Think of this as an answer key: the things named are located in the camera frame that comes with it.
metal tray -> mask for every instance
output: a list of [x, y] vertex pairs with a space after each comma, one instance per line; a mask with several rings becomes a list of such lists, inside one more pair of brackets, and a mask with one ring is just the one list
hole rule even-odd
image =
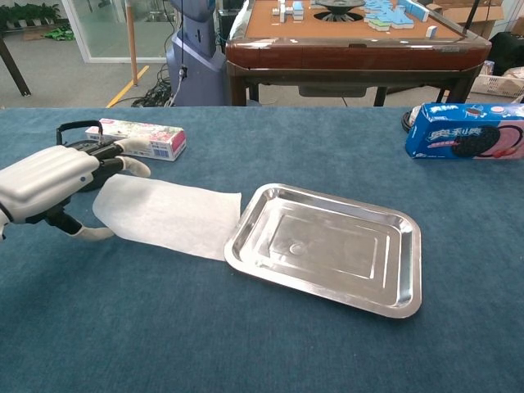
[[224, 254], [241, 272], [387, 317], [422, 301], [420, 229], [379, 206], [268, 184]]

robotic hand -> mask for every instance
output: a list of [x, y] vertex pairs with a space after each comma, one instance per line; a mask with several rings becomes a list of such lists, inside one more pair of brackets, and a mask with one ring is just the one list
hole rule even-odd
[[[64, 130], [93, 125], [98, 127], [98, 142], [62, 143]], [[76, 192], [98, 188], [121, 170], [140, 177], [151, 174], [142, 162], [120, 156], [147, 149], [147, 139], [102, 142], [102, 125], [96, 120], [63, 124], [56, 131], [56, 144], [0, 170], [0, 242], [5, 238], [3, 228], [7, 224], [36, 224], [42, 220], [87, 241], [111, 237], [109, 228], [84, 227], [66, 214], [64, 207]]]

